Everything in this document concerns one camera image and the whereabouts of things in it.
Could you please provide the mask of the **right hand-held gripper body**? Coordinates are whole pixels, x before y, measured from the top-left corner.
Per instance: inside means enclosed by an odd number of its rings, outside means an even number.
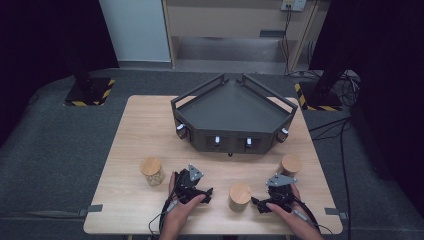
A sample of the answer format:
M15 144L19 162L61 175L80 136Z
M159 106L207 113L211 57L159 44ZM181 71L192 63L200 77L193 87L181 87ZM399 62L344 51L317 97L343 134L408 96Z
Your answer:
M278 205L286 212L291 212L291 204L294 202L291 185L296 182L297 180L295 178L275 173L266 181L270 196L268 202Z

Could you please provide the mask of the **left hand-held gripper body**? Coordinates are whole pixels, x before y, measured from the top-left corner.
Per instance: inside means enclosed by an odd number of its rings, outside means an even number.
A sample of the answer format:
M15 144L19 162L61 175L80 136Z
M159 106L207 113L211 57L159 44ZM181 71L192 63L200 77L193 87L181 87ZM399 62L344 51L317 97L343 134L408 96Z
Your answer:
M186 204L194 197L204 195L205 192L196 188L204 173L194 167L192 164L188 168L182 169L175 174L174 193L178 200Z

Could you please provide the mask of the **glass jar green contents wooden lid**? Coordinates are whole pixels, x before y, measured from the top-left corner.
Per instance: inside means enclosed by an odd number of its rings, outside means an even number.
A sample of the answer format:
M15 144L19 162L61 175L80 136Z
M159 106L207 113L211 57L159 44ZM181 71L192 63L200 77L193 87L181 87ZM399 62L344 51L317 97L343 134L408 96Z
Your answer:
M247 208L251 197L250 186L245 182L236 182L228 191L228 207L233 212L242 212Z

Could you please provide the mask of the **glass jar dark contents wooden lid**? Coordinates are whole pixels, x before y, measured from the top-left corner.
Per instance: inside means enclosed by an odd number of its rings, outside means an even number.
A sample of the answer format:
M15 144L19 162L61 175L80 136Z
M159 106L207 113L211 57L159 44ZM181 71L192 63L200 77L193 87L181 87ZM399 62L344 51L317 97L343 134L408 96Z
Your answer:
M303 164L299 156L294 154L285 154L279 163L277 172L282 175L294 177L302 170Z

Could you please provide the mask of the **glass jar pale contents wooden lid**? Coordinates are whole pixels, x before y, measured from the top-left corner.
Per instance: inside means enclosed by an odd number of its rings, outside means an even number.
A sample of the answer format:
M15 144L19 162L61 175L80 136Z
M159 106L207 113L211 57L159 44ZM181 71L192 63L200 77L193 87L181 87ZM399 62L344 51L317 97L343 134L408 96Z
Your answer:
M147 157L140 164L140 172L145 177L149 186L158 186L164 179L161 160L158 157Z

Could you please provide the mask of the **black corner shelf rack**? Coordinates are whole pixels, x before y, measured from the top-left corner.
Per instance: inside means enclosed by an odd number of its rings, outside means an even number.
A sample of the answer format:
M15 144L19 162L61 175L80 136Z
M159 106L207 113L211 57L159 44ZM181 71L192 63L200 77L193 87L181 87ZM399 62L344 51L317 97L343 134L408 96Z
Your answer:
M171 100L176 127L184 124L187 137L200 152L265 154L289 132L297 105L248 75L229 80L223 74ZM214 145L220 136L219 146ZM246 138L252 147L246 147Z

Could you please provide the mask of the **person's right hand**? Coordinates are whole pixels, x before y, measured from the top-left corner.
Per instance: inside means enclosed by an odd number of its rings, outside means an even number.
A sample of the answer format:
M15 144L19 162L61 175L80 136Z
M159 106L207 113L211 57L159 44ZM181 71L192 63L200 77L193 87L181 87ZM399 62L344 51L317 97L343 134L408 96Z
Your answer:
M288 227L294 234L296 232L301 231L311 231L312 229L317 231L315 227L302 220L294 212L288 213L287 211L273 203L267 203L266 205L273 213L279 216L288 225Z

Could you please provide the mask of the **person's left hand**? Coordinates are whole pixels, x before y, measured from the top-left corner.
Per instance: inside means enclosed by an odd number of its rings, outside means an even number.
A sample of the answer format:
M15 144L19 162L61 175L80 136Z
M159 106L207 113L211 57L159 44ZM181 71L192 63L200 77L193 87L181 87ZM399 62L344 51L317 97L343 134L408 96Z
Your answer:
M166 217L163 222L161 236L165 235L173 235L177 236L179 232L183 229L189 215L193 211L193 209L199 205L206 196L204 194L198 195L190 200L186 204L182 204L176 197L173 192L175 185L175 172L172 173L170 182L169 182L169 197L172 201L176 200L177 205L166 214Z

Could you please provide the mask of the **grey tape strip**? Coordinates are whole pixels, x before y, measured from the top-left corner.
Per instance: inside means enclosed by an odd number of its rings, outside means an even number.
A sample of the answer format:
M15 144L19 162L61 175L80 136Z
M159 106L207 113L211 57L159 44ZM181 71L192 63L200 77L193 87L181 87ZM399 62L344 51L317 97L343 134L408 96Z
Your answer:
M338 216L341 220L348 220L349 215L347 212L341 212L337 208L324 208L326 215Z
M78 212L78 216L86 217L88 213L101 212L102 209L103 209L103 204L90 205L86 209L80 209Z

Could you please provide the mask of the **black stand hazard-striped base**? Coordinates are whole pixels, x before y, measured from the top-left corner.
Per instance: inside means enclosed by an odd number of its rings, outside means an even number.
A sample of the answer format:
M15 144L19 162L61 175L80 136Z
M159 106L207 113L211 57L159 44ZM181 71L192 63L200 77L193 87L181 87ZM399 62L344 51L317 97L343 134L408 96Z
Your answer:
M92 77L75 51L66 51L64 56L75 78L75 83L66 96L64 104L67 106L102 105L114 81L111 78Z
M342 102L332 88L344 70L344 55L339 52L330 59L316 83L297 83L295 89L300 106L304 110L339 111L342 108Z

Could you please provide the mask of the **white panel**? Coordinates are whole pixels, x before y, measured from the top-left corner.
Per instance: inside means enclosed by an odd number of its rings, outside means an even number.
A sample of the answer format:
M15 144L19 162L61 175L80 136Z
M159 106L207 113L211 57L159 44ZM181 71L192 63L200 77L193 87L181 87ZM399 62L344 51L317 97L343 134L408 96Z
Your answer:
M121 62L170 62L162 0L99 0Z

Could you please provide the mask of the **white wall socket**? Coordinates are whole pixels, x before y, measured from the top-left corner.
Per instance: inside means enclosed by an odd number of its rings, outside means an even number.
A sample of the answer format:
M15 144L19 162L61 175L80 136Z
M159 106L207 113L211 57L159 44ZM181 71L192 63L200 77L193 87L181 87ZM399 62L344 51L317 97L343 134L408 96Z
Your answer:
M306 6L307 0L282 0L280 9L282 11L301 12Z

